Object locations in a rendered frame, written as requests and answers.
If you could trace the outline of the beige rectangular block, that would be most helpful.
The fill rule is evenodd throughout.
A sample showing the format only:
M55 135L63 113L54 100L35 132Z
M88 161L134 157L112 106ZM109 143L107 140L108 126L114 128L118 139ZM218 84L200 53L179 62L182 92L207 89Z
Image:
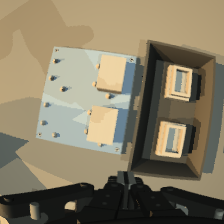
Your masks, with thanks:
M118 109L92 106L87 141L113 144Z

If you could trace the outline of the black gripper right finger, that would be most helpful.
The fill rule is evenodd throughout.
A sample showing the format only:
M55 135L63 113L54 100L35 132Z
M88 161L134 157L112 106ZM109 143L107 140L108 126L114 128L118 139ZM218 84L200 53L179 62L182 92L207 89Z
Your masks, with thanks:
M176 204L179 204L188 209L188 216L224 220L224 200L172 186L152 191L140 177L134 177L133 172L125 171L125 173L127 181L125 209L141 209L144 217L187 216L182 209L176 209Z

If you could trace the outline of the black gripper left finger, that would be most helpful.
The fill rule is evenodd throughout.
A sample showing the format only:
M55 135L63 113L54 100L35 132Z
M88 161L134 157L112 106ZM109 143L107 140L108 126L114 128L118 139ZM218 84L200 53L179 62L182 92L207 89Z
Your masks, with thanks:
M80 211L77 224L117 219L119 208L125 209L126 187L125 171L117 171L117 176L108 177L103 189L94 190L94 185L82 182L3 195L0 196L1 224L44 224ZM65 205L74 200L75 211L65 214Z

